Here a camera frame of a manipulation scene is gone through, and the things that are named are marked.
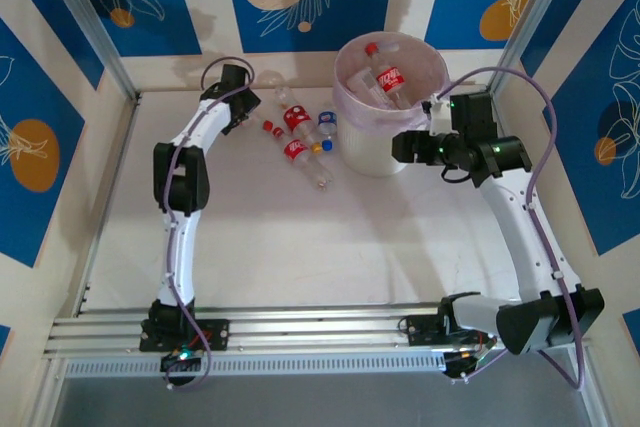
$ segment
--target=coca-cola bottle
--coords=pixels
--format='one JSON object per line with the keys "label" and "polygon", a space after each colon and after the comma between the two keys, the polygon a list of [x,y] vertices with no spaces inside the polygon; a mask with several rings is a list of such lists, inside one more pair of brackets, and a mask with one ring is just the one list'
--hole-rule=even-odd
{"label": "coca-cola bottle", "polygon": [[280,127],[274,128],[273,122],[268,120],[264,122],[262,128],[273,135],[273,138],[282,146],[285,157],[311,181],[316,189],[327,189],[333,181],[333,176],[318,162],[302,141],[294,139]]}
{"label": "coca-cola bottle", "polygon": [[277,87],[275,94],[278,104],[285,109],[282,118],[293,136],[305,141],[314,154],[322,152],[322,135],[318,133],[315,122],[296,100],[291,89]]}
{"label": "coca-cola bottle", "polygon": [[392,66],[384,55],[380,53],[378,44],[375,42],[367,44],[364,51],[371,59],[373,73],[389,100],[400,110],[410,109],[412,105],[407,99],[404,77],[402,77],[398,68]]}

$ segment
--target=white table surface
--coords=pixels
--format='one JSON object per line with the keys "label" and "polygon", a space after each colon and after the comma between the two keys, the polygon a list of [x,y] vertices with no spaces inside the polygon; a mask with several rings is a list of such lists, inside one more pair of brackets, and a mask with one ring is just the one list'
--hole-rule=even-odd
{"label": "white table surface", "polygon": [[[282,124],[272,91],[256,93],[260,115]],[[295,94],[310,113],[331,98],[330,89]],[[83,310],[146,308],[155,299],[164,246],[152,152],[182,130],[199,95],[143,95]],[[470,182],[445,184],[439,167],[423,165],[364,177],[336,151],[321,158],[335,181],[317,192],[258,124],[219,137],[207,156],[211,196],[194,261],[198,306],[438,301],[469,290],[518,296],[498,224]]]}

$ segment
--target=red bottle cap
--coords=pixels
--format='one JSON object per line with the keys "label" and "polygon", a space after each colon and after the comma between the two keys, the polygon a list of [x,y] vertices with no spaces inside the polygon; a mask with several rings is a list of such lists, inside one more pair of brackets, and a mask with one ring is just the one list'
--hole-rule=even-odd
{"label": "red bottle cap", "polygon": [[367,46],[364,48],[364,51],[367,53],[367,55],[373,55],[378,52],[378,44],[376,44],[375,42],[371,42],[370,44],[367,44]]}

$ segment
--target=white bucket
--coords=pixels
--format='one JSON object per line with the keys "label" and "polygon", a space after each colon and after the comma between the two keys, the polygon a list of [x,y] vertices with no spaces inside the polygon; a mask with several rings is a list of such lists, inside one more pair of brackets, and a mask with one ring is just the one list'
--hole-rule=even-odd
{"label": "white bucket", "polygon": [[417,105],[409,110],[384,110],[358,100],[347,88],[347,80],[369,63],[364,47],[370,42],[396,43],[396,52],[385,57],[398,67],[406,81],[410,100],[427,99],[449,81],[442,56],[430,45],[397,32],[373,32],[345,45],[334,65],[333,102],[341,114],[338,142],[344,162],[356,172],[372,177],[393,175],[406,164],[391,156],[393,137],[405,130],[424,128],[427,117]]}

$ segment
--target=red bottle label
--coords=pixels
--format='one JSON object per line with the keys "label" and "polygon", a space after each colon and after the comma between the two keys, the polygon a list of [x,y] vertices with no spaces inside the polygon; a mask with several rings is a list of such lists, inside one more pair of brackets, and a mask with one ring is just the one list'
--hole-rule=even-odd
{"label": "red bottle label", "polygon": [[300,142],[298,139],[294,139],[289,142],[284,148],[284,155],[289,157],[291,161],[294,161],[296,157],[305,150],[309,150],[307,146]]}
{"label": "red bottle label", "polygon": [[293,132],[300,122],[311,120],[307,111],[301,105],[294,105],[284,113],[284,123]]}
{"label": "red bottle label", "polygon": [[380,87],[382,87],[385,92],[389,92],[394,87],[404,84],[404,77],[400,75],[400,71],[397,67],[391,67],[390,69],[385,70],[377,77],[377,79]]}

